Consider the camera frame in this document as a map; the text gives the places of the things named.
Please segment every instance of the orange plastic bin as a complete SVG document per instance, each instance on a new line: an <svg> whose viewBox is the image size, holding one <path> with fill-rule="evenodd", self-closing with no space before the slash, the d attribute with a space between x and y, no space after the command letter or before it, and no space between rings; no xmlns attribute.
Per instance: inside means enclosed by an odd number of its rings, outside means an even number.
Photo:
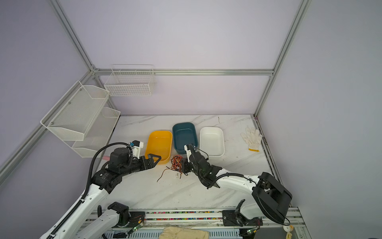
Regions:
<svg viewBox="0 0 382 239"><path fill-rule="evenodd" d="M172 133L167 130L158 130L150 134L147 141L147 147L145 157L148 158L148 154L152 153L159 155L162 159L158 164L165 164L170 160L172 146Z"/></svg>

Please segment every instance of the dark blue plastic bin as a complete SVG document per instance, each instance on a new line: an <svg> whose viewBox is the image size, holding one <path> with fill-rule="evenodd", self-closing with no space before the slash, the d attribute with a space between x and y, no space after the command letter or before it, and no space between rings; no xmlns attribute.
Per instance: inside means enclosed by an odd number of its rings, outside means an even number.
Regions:
<svg viewBox="0 0 382 239"><path fill-rule="evenodd" d="M198 146L196 130L193 123L178 123L172 127L174 148L178 154L186 154L185 145L190 143Z"/></svg>

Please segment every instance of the table surface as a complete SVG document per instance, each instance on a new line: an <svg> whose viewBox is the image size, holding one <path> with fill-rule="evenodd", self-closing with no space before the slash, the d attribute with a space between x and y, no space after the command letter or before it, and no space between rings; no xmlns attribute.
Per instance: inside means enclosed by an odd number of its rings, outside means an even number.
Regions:
<svg viewBox="0 0 382 239"><path fill-rule="evenodd" d="M250 115L164 115L164 116L121 116L110 143L133 140L144 142L141 156L146 150L146 143L151 132L169 130L176 123L192 122L197 136L205 126L219 127L223 130L225 153L220 158L210 158L209 163L223 167L231 172L245 175L261 175L269 172L269 165L262 148L259 152L248 150L240 133L245 128L254 127ZM119 146L108 148L105 155ZM171 158L176 155L172 147ZM131 209L186 209L186 208L224 208L236 207L240 200L254 200L251 195L232 189L212 187L206 189L197 176L189 173L180 178L180 173L166 170L157 182L166 166L171 162L158 164L155 168L123 177L111 194L102 201L106 208L117 201Z"/></svg>

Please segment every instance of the white wire basket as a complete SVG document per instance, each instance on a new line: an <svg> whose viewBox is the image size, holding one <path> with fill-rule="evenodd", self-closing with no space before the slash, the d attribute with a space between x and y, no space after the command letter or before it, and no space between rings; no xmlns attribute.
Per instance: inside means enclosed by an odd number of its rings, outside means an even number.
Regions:
<svg viewBox="0 0 382 239"><path fill-rule="evenodd" d="M103 107L85 139L76 141L71 148L83 158L92 158L107 144L120 114L120 111Z"/></svg>
<svg viewBox="0 0 382 239"><path fill-rule="evenodd" d="M41 124L62 141L84 140L109 98L109 91L82 85L48 123Z"/></svg>
<svg viewBox="0 0 382 239"><path fill-rule="evenodd" d="M111 96L150 96L156 81L153 65L111 65L105 83Z"/></svg>

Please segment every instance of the beige cloth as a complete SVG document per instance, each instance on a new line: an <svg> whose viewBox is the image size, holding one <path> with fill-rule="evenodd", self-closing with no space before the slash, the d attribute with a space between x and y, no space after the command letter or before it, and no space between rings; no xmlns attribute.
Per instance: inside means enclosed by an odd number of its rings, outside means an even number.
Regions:
<svg viewBox="0 0 382 239"><path fill-rule="evenodd" d="M159 239L208 239L208 232L169 226L163 229Z"/></svg>

